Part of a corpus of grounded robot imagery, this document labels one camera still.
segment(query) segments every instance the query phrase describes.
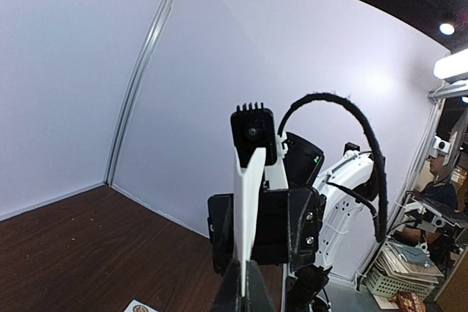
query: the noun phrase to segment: green plastic basket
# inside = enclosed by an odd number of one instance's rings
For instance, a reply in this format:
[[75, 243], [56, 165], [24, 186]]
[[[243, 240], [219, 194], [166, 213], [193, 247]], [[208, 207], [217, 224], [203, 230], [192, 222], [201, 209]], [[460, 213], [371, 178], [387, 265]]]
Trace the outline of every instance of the green plastic basket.
[[369, 291], [377, 296], [394, 297], [398, 292], [415, 292], [424, 300], [431, 294], [435, 286], [424, 286], [407, 283], [399, 279], [383, 275], [376, 267], [373, 267], [364, 279]]

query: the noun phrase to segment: light fixture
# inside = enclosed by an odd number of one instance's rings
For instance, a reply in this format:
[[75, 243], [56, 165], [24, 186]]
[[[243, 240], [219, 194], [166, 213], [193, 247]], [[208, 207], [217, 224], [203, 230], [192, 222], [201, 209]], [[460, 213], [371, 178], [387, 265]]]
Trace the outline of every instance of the light fixture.
[[468, 49], [456, 54], [441, 58], [434, 65], [434, 76], [441, 80], [460, 76], [460, 79], [468, 74]]
[[442, 34], [445, 34], [446, 36], [451, 36], [455, 33], [455, 27], [453, 27], [451, 23], [443, 23], [439, 26], [439, 30]]

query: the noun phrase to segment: person's arm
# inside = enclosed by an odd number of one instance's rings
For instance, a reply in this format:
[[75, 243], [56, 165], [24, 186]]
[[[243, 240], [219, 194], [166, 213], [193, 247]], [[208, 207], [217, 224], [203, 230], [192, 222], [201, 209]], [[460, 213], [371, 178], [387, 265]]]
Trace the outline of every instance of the person's arm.
[[[421, 231], [419, 229], [413, 229], [413, 228], [405, 228], [403, 229], [403, 232], [399, 233], [401, 237], [404, 239], [410, 241], [413, 244], [418, 244], [419, 239], [421, 236]], [[426, 240], [427, 243], [430, 245], [434, 241], [436, 241], [440, 236], [440, 233], [430, 233], [426, 232]]]

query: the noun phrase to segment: white panel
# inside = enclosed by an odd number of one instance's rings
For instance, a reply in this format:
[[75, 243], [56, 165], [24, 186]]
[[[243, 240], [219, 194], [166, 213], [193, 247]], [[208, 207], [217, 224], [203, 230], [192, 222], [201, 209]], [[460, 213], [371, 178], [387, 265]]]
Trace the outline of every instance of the white panel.
[[[434, 62], [446, 53], [356, 0], [176, 0], [143, 78], [116, 183], [206, 235], [206, 200], [233, 190], [235, 106], [265, 102], [278, 124], [304, 94], [335, 91], [369, 117], [387, 156], [392, 202], [429, 118]], [[358, 122], [332, 104], [302, 108], [287, 130], [320, 146], [324, 167], [346, 142], [366, 147]], [[355, 273], [373, 233], [363, 211], [335, 273]]]
[[0, 0], [0, 217], [102, 183], [160, 0]]

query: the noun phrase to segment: snack bag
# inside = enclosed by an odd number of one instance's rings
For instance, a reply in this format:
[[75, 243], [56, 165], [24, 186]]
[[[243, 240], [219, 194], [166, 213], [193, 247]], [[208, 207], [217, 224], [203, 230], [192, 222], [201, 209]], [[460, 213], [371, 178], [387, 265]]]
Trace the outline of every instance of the snack bag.
[[426, 305], [414, 292], [399, 292], [389, 300], [396, 303], [403, 312], [426, 312]]

